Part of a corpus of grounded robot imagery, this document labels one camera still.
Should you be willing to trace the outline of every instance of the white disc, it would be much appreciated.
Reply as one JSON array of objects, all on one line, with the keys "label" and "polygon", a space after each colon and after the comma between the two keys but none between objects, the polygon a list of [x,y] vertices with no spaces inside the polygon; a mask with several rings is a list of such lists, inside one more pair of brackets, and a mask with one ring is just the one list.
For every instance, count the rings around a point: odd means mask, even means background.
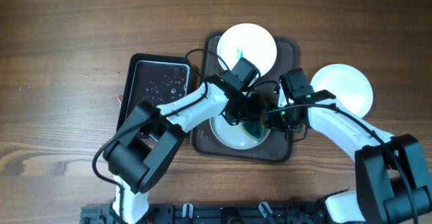
[{"label": "white disc", "polygon": [[310,83],[315,92],[328,90],[353,114],[364,117],[372,107],[371,83],[358,69],[334,64],[320,69]]},{"label": "white disc", "polygon": [[270,130],[266,129],[264,135],[260,139],[255,140],[244,133],[240,124],[229,125],[222,115],[210,118],[210,128],[216,138],[222,144],[234,149],[246,150],[258,146],[270,134]]},{"label": "white disc", "polygon": [[217,44],[217,54],[230,69],[244,57],[264,76],[276,61],[277,49],[272,35],[264,28],[256,24],[238,24],[223,33]]}]

